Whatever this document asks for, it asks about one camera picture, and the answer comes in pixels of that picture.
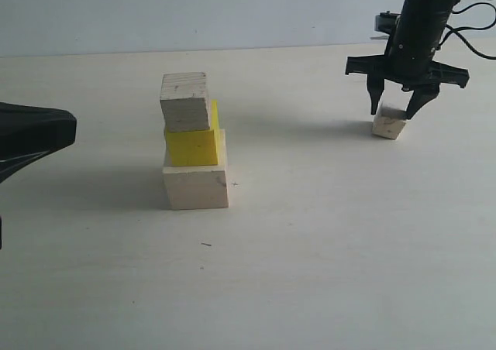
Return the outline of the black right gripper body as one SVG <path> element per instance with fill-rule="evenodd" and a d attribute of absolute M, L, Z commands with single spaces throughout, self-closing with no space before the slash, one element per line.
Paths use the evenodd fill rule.
<path fill-rule="evenodd" d="M 384 53 L 348 57 L 345 73 L 366 74 L 411 89 L 438 83 L 465 88 L 470 78 L 467 70 L 433 60 L 453 7 L 459 1 L 405 0 Z"/>

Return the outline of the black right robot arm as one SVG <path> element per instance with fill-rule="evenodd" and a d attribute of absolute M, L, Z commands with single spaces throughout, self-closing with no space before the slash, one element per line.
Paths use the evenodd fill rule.
<path fill-rule="evenodd" d="M 453 8 L 460 0 L 404 0 L 399 13 L 375 16 L 374 30 L 387 35 L 382 54 L 348 57 L 345 74 L 365 74 L 370 95 L 370 113 L 375 115 L 385 81 L 402 86 L 412 96 L 406 108 L 407 120 L 437 98 L 442 84 L 465 88 L 468 70 L 434 61 Z"/>

